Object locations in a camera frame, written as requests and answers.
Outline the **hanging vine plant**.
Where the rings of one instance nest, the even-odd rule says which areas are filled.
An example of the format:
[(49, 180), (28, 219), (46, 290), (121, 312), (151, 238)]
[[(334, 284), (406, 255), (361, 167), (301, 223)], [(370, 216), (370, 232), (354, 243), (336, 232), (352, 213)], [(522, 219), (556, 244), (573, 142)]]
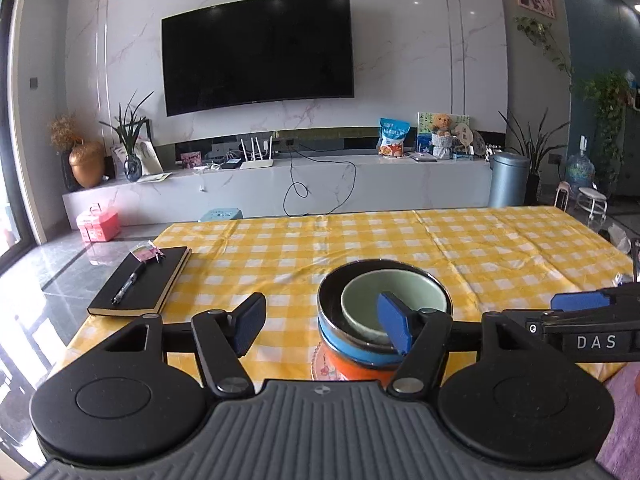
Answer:
[[(514, 18), (516, 29), (529, 42), (542, 51), (542, 55), (555, 68), (565, 74), (573, 88), (573, 69), (552, 32), (552, 24), (518, 16)], [(579, 79), (577, 93), (593, 102), (596, 133), (594, 148), (597, 155), (596, 176), (602, 185), (613, 186), (620, 176), (623, 152), (620, 136), (625, 125), (626, 110), (630, 107), (631, 88), (619, 70), (596, 73), (591, 79)]]

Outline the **yellow checked tablecloth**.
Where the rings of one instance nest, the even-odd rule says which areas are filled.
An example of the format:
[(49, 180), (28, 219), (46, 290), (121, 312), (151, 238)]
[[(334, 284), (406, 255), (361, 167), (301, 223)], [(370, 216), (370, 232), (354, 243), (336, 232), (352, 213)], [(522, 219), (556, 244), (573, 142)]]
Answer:
[(163, 310), (168, 323), (266, 296), (266, 324), (243, 361), (254, 382), (310, 377), (318, 287), (345, 263), (390, 259), (426, 271), (460, 321), (544, 309), (559, 292), (608, 287), (632, 269), (604, 238), (550, 206), (177, 223), (156, 242), (191, 249)]

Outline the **grey metal trash bin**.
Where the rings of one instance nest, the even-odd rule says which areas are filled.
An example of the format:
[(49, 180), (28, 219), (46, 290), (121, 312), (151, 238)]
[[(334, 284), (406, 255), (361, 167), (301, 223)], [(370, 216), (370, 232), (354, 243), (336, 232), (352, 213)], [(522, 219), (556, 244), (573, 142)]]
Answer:
[(489, 159), (492, 171), (489, 208), (522, 206), (525, 200), (529, 159), (508, 152), (495, 153)]

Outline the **teddy bear toy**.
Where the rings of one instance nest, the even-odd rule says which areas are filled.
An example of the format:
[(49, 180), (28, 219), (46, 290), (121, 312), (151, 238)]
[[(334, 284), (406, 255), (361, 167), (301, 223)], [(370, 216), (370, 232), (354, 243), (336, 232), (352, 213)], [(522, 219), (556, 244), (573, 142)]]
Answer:
[(451, 117), (448, 114), (434, 114), (432, 116), (432, 133), (438, 136), (450, 136)]

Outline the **blue snack bag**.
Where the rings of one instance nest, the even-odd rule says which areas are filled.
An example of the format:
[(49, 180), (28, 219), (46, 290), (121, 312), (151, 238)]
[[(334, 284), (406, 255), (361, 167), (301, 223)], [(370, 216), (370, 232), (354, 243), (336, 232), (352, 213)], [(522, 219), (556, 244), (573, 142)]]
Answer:
[(378, 126), (378, 154), (385, 157), (401, 157), (410, 128), (411, 125), (403, 120), (381, 118)]

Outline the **white wifi router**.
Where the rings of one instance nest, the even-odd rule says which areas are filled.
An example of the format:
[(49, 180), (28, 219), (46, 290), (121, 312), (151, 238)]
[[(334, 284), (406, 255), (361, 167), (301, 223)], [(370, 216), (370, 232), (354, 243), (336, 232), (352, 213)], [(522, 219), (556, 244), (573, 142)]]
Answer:
[(270, 168), (273, 166), (272, 157), (272, 138), (267, 141), (267, 151), (264, 152), (260, 147), (257, 138), (248, 140), (250, 147), (246, 147), (244, 140), (241, 140), (241, 150), (244, 157), (241, 168), (243, 170)]

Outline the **light blue plastic stool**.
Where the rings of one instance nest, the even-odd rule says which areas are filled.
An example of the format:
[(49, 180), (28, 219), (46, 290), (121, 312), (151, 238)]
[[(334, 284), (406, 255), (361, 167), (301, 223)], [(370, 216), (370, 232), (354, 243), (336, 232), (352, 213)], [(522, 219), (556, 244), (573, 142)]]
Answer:
[(211, 209), (203, 214), (200, 218), (200, 222), (230, 221), (242, 218), (242, 211), (238, 208), (217, 208)]

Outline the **tall leafy floor plant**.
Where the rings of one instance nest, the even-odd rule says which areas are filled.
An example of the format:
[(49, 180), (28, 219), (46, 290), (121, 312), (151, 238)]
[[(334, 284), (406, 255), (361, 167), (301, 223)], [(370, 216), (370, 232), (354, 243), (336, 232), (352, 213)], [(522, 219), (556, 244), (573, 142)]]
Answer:
[(536, 130), (528, 122), (523, 128), (521, 123), (514, 115), (510, 117), (500, 112), (499, 115), (506, 124), (506, 130), (514, 135), (516, 144), (511, 151), (521, 155), (528, 160), (528, 173), (526, 181), (526, 190), (524, 197), (525, 206), (535, 206), (538, 204), (538, 198), (541, 186), (540, 167), (544, 158), (552, 151), (565, 148), (565, 144), (553, 144), (552, 138), (563, 130), (567, 130), (570, 122), (562, 122), (561, 125), (552, 129), (544, 128), (548, 117), (549, 110), (546, 108)]

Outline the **blue steel-lined bowl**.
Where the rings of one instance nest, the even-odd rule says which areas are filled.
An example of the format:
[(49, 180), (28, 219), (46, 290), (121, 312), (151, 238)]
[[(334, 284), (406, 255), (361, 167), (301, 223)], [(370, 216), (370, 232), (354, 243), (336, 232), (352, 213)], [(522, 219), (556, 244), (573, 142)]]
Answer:
[(372, 344), (353, 342), (348, 337), (335, 333), (323, 318), (319, 318), (318, 324), (323, 341), (343, 358), (378, 368), (398, 366), (402, 361), (402, 356), (393, 347), (379, 349)]

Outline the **white round stool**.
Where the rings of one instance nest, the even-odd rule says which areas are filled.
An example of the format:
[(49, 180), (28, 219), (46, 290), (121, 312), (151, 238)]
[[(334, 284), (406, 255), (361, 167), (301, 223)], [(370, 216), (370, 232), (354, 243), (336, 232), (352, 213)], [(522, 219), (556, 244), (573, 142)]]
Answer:
[(588, 214), (589, 222), (599, 219), (603, 223), (608, 216), (608, 200), (596, 188), (578, 188), (575, 206)]

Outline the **white marble tv console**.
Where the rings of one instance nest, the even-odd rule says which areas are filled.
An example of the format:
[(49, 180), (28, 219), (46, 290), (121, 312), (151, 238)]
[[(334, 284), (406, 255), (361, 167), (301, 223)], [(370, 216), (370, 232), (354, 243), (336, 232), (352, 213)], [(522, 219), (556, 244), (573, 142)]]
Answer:
[(217, 208), (238, 208), (246, 218), (480, 208), (490, 184), (484, 160), (284, 156), (270, 168), (180, 170), (160, 182), (114, 181), (66, 194), (63, 203), (70, 221), (100, 205), (115, 208), (124, 226), (141, 226), (196, 221)]

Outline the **pink binder clip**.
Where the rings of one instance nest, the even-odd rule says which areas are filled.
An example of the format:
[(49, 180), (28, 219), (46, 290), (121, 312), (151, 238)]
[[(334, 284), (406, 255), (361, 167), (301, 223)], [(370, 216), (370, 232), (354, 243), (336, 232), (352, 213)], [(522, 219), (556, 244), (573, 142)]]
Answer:
[(161, 262), (164, 258), (164, 253), (150, 240), (137, 244), (130, 252), (140, 263)]

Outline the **pink storage box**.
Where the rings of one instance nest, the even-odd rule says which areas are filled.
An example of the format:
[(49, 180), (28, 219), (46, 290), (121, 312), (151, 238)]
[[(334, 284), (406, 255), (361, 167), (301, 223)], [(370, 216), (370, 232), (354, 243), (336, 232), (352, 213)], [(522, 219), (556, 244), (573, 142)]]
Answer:
[(91, 206), (76, 218), (76, 226), (85, 243), (103, 243), (114, 240), (122, 230), (115, 208)]

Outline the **green plant in glass vase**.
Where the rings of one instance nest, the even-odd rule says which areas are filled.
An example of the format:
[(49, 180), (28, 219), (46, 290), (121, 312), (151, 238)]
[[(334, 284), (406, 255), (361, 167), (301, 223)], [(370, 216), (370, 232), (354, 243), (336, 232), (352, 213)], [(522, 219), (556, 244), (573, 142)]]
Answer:
[(101, 122), (102, 126), (110, 127), (116, 133), (124, 147), (125, 160), (122, 168), (129, 182), (137, 182), (142, 177), (142, 161), (136, 154), (136, 146), (142, 127), (148, 124), (149, 119), (140, 115), (139, 110), (152, 95), (153, 92), (148, 93), (138, 104), (134, 104), (134, 99), (130, 99), (126, 105), (119, 104), (114, 124)]

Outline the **green ceramic bowl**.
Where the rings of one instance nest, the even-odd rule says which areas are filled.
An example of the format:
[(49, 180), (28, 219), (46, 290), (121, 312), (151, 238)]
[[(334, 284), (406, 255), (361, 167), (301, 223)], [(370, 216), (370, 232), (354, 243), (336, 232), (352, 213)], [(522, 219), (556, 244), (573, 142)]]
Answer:
[(446, 290), (429, 275), (404, 269), (364, 272), (344, 287), (341, 308), (348, 325), (375, 344), (390, 345), (378, 320), (378, 296), (383, 292), (390, 292), (413, 311), (423, 308), (451, 311)]

